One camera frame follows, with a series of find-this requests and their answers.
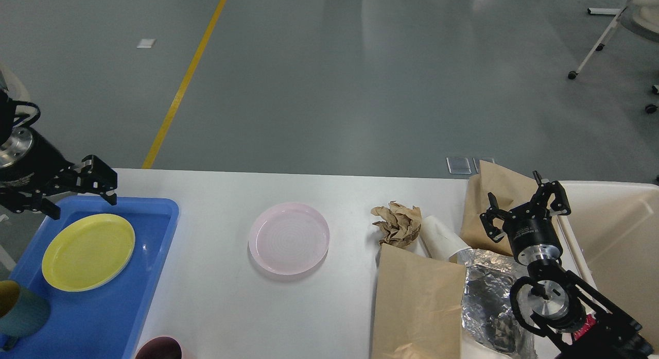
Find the white bin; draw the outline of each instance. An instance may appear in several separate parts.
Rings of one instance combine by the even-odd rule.
[[[642,324],[641,335],[659,349],[659,187],[562,184],[572,214],[561,226],[579,242],[587,265],[579,266],[590,269],[600,292]]]

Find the paper bag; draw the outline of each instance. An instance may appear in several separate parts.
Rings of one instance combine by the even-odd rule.
[[[459,358],[465,273],[383,244],[371,359]]]
[[[489,192],[496,195],[499,207],[507,211],[528,202],[536,190],[534,179],[497,164],[480,161],[480,174],[471,176],[466,189],[460,237],[471,248],[489,249],[501,255],[512,256],[508,237],[494,243],[485,234],[479,216],[490,206]],[[495,225],[501,228],[500,221],[496,220]]]

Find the floor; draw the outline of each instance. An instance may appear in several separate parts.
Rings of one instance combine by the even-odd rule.
[[[657,44],[620,30],[566,77],[611,20],[586,8],[624,1],[227,0],[153,168],[652,182]],[[69,160],[141,167],[218,2],[0,0],[0,61]],[[18,258],[40,220],[0,244]]]

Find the pink plate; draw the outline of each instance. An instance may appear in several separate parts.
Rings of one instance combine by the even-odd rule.
[[[249,249],[266,270],[299,274],[323,259],[330,245],[329,230],[322,214],[306,204],[277,204],[252,225]]]

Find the crumpled foil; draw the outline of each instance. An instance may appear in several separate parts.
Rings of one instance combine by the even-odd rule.
[[[522,328],[510,305],[510,288],[527,270],[514,258],[484,249],[464,249],[466,266],[462,326],[476,342],[513,359],[535,359],[534,335]]]

